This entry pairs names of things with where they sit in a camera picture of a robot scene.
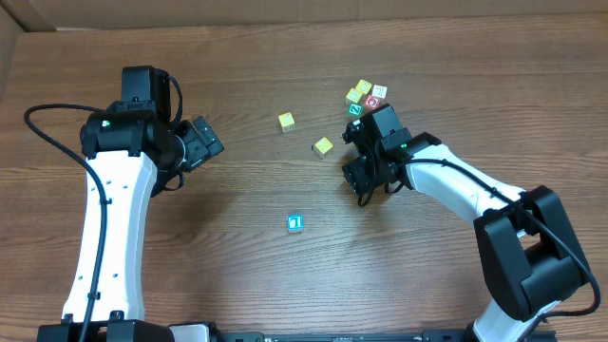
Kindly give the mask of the blue letter block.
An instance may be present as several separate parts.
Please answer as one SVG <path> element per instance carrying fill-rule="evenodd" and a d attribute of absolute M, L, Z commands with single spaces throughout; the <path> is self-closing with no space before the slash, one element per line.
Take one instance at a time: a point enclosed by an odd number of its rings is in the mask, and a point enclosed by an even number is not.
<path fill-rule="evenodd" d="M 287 231 L 291 234 L 301 233 L 304 230 L 304 220 L 302 215 L 289 215 L 287 217 Z"/>

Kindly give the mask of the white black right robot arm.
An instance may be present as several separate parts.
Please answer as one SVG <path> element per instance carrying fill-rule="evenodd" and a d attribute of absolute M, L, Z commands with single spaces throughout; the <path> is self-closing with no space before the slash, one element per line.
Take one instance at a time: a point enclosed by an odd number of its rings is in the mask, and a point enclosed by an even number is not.
<path fill-rule="evenodd" d="M 526 191 L 489 177 L 433 135 L 411 135 L 390 104 L 348 123 L 342 138 L 358 153 L 342 167 L 358 206 L 378 187 L 387 194 L 407 188 L 441 202 L 474 229 L 491 300 L 466 328 L 426 331 L 424 340 L 552 341 L 553 334 L 536 331 L 542 322 L 599 308 L 599 283 L 548 187 Z"/>

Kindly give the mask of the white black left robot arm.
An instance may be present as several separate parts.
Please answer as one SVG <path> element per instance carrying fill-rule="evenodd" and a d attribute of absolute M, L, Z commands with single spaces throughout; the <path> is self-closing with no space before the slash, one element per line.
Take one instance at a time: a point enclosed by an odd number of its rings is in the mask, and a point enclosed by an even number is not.
<path fill-rule="evenodd" d="M 86 171 L 86 205 L 77 271 L 60 323 L 40 341 L 218 341 L 212 323 L 162 326 L 145 321 L 142 263 L 149 201 L 171 180 L 224 149 L 202 118 L 171 108 L 177 80 L 152 66 L 122 71 L 120 100 L 88 107 L 82 152 L 59 148 Z"/>

